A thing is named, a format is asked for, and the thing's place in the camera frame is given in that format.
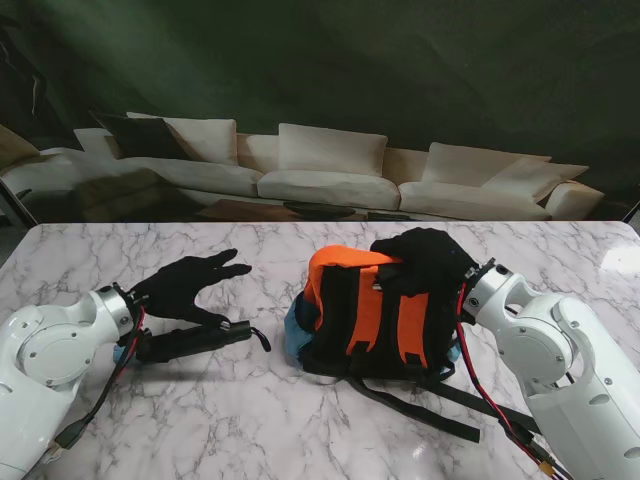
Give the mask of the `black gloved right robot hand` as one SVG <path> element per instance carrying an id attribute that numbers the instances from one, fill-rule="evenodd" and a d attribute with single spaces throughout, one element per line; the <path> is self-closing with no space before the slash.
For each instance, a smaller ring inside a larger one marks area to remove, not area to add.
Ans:
<path id="1" fill-rule="evenodd" d="M 384 292 L 413 297 L 429 293 L 445 301 L 455 297 L 466 274 L 479 264 L 445 231 L 414 228 L 376 240 L 370 250 L 399 260 L 394 273 L 378 275 Z"/>

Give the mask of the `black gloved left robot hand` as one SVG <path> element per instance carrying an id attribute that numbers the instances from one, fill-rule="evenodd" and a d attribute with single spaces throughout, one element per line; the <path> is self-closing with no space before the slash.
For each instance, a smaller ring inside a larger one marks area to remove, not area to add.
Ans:
<path id="1" fill-rule="evenodd" d="M 228 264 L 238 251 L 227 249 L 209 257 L 186 256 L 160 268 L 129 290 L 132 298 L 149 315 L 230 329 L 227 317 L 196 305 L 196 297 L 206 287 L 248 274 L 246 264 Z"/>

